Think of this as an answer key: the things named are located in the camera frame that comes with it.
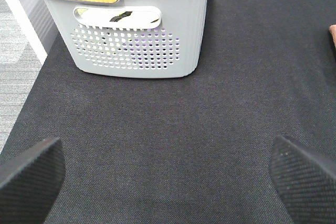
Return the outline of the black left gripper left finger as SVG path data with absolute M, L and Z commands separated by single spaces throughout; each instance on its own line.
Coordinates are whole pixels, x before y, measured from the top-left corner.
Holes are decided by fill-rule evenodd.
M 47 138 L 1 165 L 1 223 L 44 223 L 65 179 L 62 141 Z

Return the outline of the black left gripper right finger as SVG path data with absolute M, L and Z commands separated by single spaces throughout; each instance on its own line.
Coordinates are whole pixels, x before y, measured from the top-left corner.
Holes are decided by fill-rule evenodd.
M 335 161 L 279 135 L 273 141 L 269 173 L 294 223 L 335 223 Z

